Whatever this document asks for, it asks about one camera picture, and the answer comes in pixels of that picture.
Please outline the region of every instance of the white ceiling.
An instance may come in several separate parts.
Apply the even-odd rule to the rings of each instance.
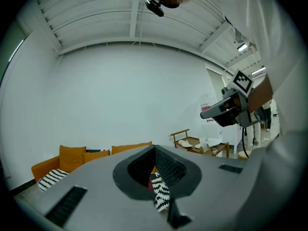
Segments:
[[[60,54],[97,43],[141,41],[192,52],[232,73],[241,69],[251,74],[261,68],[258,52],[237,51],[241,44],[234,43],[234,28],[223,24],[215,0],[191,0],[176,9],[162,6],[164,17],[149,11],[146,0],[36,1],[61,44]],[[204,43],[209,45],[205,52]]]

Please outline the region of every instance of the white sleeve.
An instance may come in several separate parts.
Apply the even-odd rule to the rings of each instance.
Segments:
[[[266,67],[281,128],[307,128],[307,49],[276,0],[216,0],[227,19],[256,44]]]

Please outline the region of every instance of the white pants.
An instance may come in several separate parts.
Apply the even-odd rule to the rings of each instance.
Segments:
[[[256,142],[260,142],[261,139],[261,125],[260,123],[255,123],[254,125],[251,125],[249,127],[246,127],[247,131],[247,138],[248,138],[248,146],[253,146],[253,139],[254,139],[254,127],[255,127],[255,138]]]

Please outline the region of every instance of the black pants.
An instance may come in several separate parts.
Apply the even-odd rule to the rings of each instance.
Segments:
[[[270,125],[271,125],[271,111],[270,108],[269,109],[264,109],[265,113],[266,113],[266,117],[268,119],[268,129],[270,129]]]

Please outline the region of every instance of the gray floor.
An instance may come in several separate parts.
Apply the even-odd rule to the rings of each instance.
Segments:
[[[279,133],[279,118],[278,116],[274,117],[272,119],[272,125],[269,132],[266,132],[264,129],[261,129],[261,141],[259,146],[254,146],[254,149],[259,147],[266,147],[273,139],[276,138],[276,136]],[[243,150],[242,142],[239,143],[237,146],[237,153]],[[230,149],[230,158],[237,159],[237,153],[235,154],[233,152],[233,149]],[[26,203],[30,204],[34,202],[36,199],[38,199],[39,194],[41,194],[41,191],[37,184],[31,186],[30,188],[24,190],[20,194],[18,194],[16,197],[19,199],[24,200]]]

